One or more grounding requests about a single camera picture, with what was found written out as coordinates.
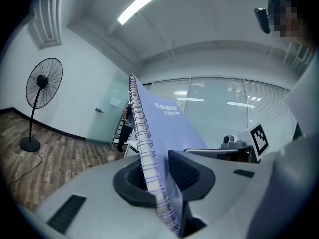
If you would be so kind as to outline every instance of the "spiral notebook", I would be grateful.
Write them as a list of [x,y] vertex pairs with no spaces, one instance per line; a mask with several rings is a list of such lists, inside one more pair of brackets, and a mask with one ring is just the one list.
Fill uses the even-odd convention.
[[148,192],[156,197],[158,216],[178,234],[182,194],[169,174],[168,151],[208,148],[174,100],[152,95],[133,74],[130,102]]

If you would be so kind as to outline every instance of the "wall trim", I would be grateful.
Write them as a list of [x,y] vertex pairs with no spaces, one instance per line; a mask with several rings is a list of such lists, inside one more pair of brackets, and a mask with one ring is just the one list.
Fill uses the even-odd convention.
[[174,81],[174,80],[183,80],[183,79],[189,79],[189,78],[224,78],[224,79],[234,79],[234,80],[246,80],[246,81],[252,81],[252,82],[257,82],[257,83],[262,83],[262,84],[267,84],[267,85],[271,85],[271,86],[274,86],[274,87],[277,87],[277,88],[281,88],[281,89],[285,89],[285,90],[291,90],[289,88],[286,88],[286,87],[283,87],[283,86],[278,86],[278,85],[275,85],[275,84],[272,84],[272,83],[268,83],[268,82],[261,82],[261,81],[256,81],[256,80],[253,80],[253,79],[250,79],[250,78],[240,78],[240,77],[236,77],[236,76],[226,76],[226,75],[200,75],[200,76],[189,76],[189,77],[180,77],[180,78],[176,78],[176,77],[173,77],[173,78],[165,78],[163,80],[158,80],[158,81],[141,81],[142,85],[145,85],[145,84],[154,84],[154,83],[157,83],[157,82],[167,82],[167,81]]
[[[5,108],[5,109],[0,109],[0,114],[4,114],[4,113],[8,113],[8,112],[15,112],[16,114],[18,114],[19,116],[23,117],[24,119],[30,121],[30,117],[26,114],[24,114],[23,112],[19,111],[18,109],[16,109],[15,107],[9,107],[9,108]],[[74,134],[70,134],[70,133],[66,133],[66,132],[63,132],[63,131],[60,131],[56,128],[53,128],[53,127],[50,127],[46,124],[43,124],[42,122],[39,122],[35,119],[33,119],[33,123],[44,128],[44,129],[47,129],[49,131],[52,131],[54,133],[58,133],[58,134],[61,134],[61,135],[64,135],[66,137],[70,137],[70,138],[73,138],[73,139],[77,139],[77,140],[81,140],[81,141],[85,141],[86,138],[85,137],[81,137],[81,136],[78,136],[78,135],[74,135]]]

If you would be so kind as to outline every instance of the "cable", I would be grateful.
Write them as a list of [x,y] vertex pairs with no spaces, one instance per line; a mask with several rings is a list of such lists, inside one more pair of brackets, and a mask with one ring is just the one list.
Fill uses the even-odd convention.
[[9,189],[10,189],[10,187],[11,187],[11,185],[13,184],[13,183],[15,183],[15,182],[17,182],[17,181],[19,181],[24,175],[27,175],[27,174],[29,174],[30,172],[32,172],[36,167],[38,167],[41,163],[42,163],[42,161],[43,161],[43,159],[42,159],[42,157],[41,157],[41,155],[40,155],[40,152],[39,151],[37,151],[38,152],[38,154],[39,154],[39,157],[41,158],[41,161],[40,161],[40,163],[38,163],[35,167],[33,167],[32,169],[31,169],[31,171],[29,171],[29,172],[27,172],[27,173],[24,173],[24,174],[22,174],[21,176],[20,176],[20,178],[19,179],[17,179],[17,180],[15,180],[15,181],[12,181],[12,182],[10,182],[10,184],[9,184]]

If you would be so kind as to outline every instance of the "wooden floor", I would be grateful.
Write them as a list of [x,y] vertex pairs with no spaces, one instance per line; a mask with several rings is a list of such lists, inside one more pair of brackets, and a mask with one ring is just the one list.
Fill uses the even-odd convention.
[[[81,171],[122,158],[114,147],[89,145],[37,125],[32,128],[34,138],[41,143],[43,162],[10,187],[16,202],[32,211]],[[8,185],[41,161],[37,152],[25,152],[19,146],[28,131],[29,121],[16,113],[0,115],[0,167]]]

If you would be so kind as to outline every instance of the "ceiling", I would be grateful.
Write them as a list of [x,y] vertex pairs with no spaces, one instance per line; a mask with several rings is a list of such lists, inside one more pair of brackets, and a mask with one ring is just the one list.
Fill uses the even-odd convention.
[[153,0],[124,25],[117,18],[132,0],[72,1],[76,13],[64,13],[64,22],[128,71],[207,48],[248,49],[284,62],[293,62],[299,49],[259,28],[253,9],[267,7],[268,0]]

